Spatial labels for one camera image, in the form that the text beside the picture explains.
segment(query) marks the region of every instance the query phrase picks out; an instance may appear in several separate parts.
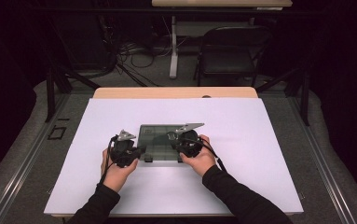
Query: black chair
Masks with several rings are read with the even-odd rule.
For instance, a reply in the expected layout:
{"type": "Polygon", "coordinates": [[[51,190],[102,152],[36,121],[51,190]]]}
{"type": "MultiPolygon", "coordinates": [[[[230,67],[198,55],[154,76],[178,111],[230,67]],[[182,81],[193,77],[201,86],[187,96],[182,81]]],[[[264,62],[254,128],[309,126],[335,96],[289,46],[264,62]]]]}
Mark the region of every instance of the black chair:
{"type": "Polygon", "coordinates": [[[198,86],[202,77],[251,77],[253,87],[257,66],[271,37],[264,26],[220,27],[207,32],[194,75],[198,86]]]}

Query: long-sleeved black shirt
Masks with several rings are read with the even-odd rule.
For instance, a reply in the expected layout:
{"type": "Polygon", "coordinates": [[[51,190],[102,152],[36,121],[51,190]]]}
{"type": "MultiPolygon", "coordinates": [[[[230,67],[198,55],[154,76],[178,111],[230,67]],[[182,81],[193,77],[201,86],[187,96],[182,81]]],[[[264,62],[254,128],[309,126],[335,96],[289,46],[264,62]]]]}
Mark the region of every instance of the long-sleeved black shirt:
{"type": "MultiPolygon", "coordinates": [[[[240,223],[292,223],[271,201],[242,185],[216,165],[204,174],[202,183],[228,207],[240,223]]],[[[101,185],[67,223],[103,223],[119,199],[116,192],[101,185]]]]}

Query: chair backrest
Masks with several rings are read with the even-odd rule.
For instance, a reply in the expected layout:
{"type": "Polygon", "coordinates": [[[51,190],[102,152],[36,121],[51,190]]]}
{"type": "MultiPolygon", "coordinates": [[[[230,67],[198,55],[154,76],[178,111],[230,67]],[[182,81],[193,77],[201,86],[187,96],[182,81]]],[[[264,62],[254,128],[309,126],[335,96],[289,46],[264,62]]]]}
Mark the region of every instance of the chair backrest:
{"type": "Polygon", "coordinates": [[[271,37],[264,26],[219,27],[204,35],[202,45],[256,47],[267,45],[271,37]]]}

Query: black horizontal bar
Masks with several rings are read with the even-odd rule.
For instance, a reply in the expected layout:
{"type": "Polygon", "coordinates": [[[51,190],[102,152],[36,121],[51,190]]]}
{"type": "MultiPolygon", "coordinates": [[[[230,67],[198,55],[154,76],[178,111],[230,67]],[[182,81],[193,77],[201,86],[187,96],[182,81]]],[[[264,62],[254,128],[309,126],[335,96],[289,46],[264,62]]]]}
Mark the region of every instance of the black horizontal bar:
{"type": "Polygon", "coordinates": [[[248,15],[261,17],[305,17],[316,18],[324,16],[325,11],[308,10],[255,10],[248,7],[149,7],[149,8],[56,8],[56,7],[29,7],[37,14],[93,14],[93,15],[248,15]]]}

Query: desk top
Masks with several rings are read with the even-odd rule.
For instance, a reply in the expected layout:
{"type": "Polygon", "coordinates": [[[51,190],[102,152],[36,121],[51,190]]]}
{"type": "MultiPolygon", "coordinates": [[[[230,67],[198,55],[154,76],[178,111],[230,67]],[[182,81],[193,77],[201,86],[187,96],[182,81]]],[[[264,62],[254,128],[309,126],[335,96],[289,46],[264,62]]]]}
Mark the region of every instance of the desk top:
{"type": "Polygon", "coordinates": [[[154,7],[290,7],[291,0],[152,0],[154,7]]]}
{"type": "MultiPolygon", "coordinates": [[[[137,135],[141,124],[194,122],[205,123],[197,132],[210,137],[228,172],[238,181],[285,213],[303,212],[268,113],[262,100],[254,97],[254,89],[102,88],[89,100],[44,213],[69,217],[85,204],[100,180],[102,151],[122,129],[137,135]],[[252,98],[213,95],[240,90],[251,92],[252,98]],[[144,99],[151,97],[150,92],[154,98],[171,98],[144,99]],[[210,94],[213,98],[183,99],[174,92],[210,94]],[[133,99],[133,95],[142,99],[133,99]],[[100,98],[107,96],[115,99],[100,98]]],[[[201,185],[201,177],[176,161],[140,161],[119,194],[121,200],[111,211],[113,217],[231,216],[201,185]]]]}

